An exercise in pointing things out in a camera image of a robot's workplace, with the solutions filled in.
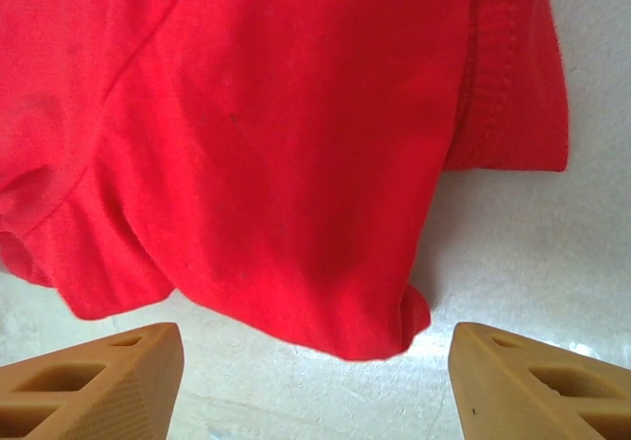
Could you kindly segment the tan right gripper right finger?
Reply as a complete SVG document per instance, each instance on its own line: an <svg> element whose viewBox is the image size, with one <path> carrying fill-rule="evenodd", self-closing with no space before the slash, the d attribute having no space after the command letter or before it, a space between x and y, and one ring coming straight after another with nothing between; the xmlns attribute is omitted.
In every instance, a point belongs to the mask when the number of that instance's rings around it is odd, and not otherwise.
<svg viewBox="0 0 631 440"><path fill-rule="evenodd" d="M477 323L456 325L449 373L467 439L627 439L629 370Z"/></svg>

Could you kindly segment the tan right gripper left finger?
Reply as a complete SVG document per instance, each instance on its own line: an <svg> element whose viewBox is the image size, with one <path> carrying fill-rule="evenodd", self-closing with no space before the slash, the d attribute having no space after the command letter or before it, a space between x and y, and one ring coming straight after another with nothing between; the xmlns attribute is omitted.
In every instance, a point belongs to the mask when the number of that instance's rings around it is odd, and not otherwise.
<svg viewBox="0 0 631 440"><path fill-rule="evenodd" d="M180 331L159 323L1 369L4 439L165 439L184 366Z"/></svg>

